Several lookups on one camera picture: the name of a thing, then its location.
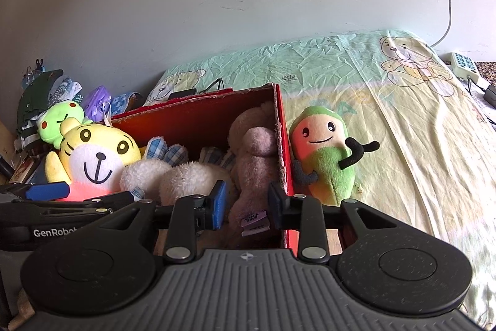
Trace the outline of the white bunny plush toy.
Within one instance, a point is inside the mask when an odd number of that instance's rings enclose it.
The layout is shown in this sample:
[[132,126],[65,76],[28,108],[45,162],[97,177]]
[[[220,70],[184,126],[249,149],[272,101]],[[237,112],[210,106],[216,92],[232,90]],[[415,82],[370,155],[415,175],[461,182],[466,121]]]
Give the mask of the white bunny plush toy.
[[119,180],[122,191],[149,198],[163,206],[189,195],[208,195],[217,181],[227,186],[226,207],[238,197],[230,170],[235,156],[217,147],[204,147],[199,158],[189,159],[186,147],[168,145],[162,137],[149,140],[142,158],[124,167]]

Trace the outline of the pink teddy bear plush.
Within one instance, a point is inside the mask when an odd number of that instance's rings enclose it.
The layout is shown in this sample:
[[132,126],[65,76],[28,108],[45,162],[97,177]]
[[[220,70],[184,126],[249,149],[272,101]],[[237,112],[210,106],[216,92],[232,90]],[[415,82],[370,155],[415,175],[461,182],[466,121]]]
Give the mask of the pink teddy bear plush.
[[239,197],[229,209],[229,229],[242,233],[242,221],[267,210],[267,189],[279,179],[276,119],[272,102],[240,114],[229,129],[228,143],[235,155],[231,175]]

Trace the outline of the yellow tiger plush toy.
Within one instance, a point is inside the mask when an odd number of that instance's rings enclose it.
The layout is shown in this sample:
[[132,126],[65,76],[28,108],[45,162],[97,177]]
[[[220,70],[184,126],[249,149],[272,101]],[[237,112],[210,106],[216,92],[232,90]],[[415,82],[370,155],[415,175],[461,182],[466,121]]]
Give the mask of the yellow tiger plush toy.
[[134,139],[118,128],[68,118],[60,132],[59,150],[46,156],[45,176],[50,183],[69,185],[65,202],[118,192],[124,168],[141,159]]

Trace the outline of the green mango plush toy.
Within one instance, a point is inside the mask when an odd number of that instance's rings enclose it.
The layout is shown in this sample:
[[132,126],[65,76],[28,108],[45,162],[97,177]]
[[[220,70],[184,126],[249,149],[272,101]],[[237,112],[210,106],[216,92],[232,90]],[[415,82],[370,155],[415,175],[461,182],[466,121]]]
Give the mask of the green mango plush toy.
[[376,140],[362,144],[352,138],[342,117],[322,106],[305,108],[293,121],[289,138],[293,179],[311,196],[331,206],[351,196],[354,165],[364,154],[380,148]]

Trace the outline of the green frog plush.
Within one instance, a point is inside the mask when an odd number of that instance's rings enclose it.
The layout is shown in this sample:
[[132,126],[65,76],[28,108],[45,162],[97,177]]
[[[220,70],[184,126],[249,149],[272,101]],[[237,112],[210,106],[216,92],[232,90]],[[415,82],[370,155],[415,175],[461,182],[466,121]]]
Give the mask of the green frog plush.
[[36,121],[39,137],[58,150],[63,139],[60,125],[68,118],[75,118],[79,123],[92,122],[91,119],[86,117],[79,103],[72,100],[57,102],[41,114]]

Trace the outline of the red cardboard box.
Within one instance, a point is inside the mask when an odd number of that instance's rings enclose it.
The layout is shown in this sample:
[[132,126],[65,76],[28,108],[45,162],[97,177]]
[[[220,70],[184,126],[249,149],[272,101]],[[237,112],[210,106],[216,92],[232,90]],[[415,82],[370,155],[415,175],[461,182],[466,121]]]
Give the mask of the red cardboard box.
[[225,181],[227,197],[221,229],[203,230],[197,237],[199,249],[261,248],[275,236],[270,219],[253,224],[246,221],[269,209],[269,185],[279,179],[274,104],[263,102],[241,113],[230,125],[229,150],[222,154],[204,148],[199,161],[173,164],[171,155],[144,157],[124,168],[121,191],[148,197],[163,206],[180,197],[209,194],[217,181]]

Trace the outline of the purple toy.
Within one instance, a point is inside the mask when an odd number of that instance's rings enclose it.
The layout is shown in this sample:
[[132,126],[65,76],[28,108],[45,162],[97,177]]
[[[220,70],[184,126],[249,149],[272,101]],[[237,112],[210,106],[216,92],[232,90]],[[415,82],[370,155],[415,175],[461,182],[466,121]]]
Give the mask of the purple toy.
[[104,115],[110,111],[112,97],[105,86],[92,90],[82,101],[82,108],[87,119],[102,122]]

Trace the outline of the green cartoon bed sheet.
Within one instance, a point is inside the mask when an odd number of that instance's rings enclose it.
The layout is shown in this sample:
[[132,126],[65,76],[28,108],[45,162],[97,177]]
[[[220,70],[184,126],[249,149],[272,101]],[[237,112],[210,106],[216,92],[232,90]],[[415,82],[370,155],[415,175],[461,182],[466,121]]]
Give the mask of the green cartoon bed sheet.
[[296,40],[166,69],[150,105],[216,80],[279,84],[285,117],[321,105],[380,150],[356,168],[354,197],[457,246],[469,258],[465,313],[495,325],[495,131],[424,41],[400,30]]

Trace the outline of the white power strip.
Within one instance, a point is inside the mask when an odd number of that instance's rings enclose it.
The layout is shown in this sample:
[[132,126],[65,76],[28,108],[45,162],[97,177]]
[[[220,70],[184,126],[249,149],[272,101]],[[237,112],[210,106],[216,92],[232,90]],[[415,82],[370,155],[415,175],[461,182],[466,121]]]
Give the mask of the white power strip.
[[471,58],[451,52],[447,55],[446,61],[456,77],[466,82],[468,79],[471,79],[483,91],[489,87],[490,83],[483,79],[475,62]]

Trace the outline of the black power adapter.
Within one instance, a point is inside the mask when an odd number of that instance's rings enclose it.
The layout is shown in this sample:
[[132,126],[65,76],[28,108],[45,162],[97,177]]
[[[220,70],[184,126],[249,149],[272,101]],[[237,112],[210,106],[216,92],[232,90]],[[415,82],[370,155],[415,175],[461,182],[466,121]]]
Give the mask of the black power adapter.
[[493,108],[496,108],[496,87],[494,85],[490,84],[486,88],[483,99]]

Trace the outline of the patterned dark cloth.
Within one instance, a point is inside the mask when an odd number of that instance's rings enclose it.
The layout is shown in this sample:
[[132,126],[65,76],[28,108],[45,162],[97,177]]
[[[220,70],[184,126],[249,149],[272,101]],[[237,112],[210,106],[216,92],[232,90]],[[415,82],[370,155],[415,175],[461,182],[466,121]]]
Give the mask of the patterned dark cloth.
[[496,62],[476,62],[480,76],[492,85],[496,85]]

